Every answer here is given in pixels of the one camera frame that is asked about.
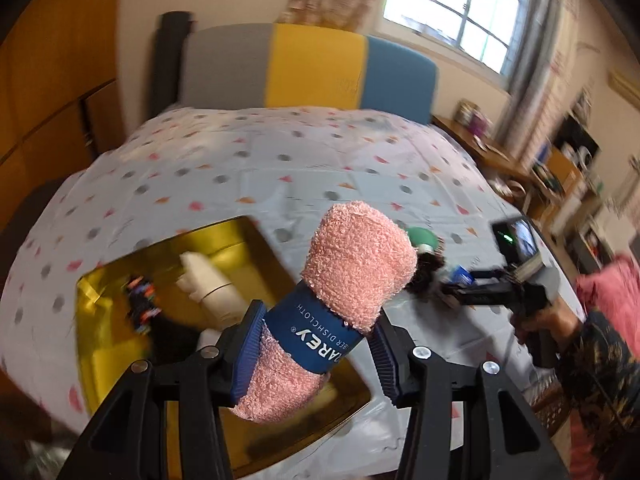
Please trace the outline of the person right hand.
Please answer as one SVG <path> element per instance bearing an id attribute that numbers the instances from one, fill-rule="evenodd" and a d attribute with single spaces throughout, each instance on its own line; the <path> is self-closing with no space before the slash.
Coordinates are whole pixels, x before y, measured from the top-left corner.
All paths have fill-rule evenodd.
<path id="1" fill-rule="evenodd" d="M 582 321 L 561 297 L 529 318 L 512 315 L 511 324 L 520 344 L 526 344 L 530 334 L 546 330 L 560 350 L 566 348 L 582 328 Z"/>

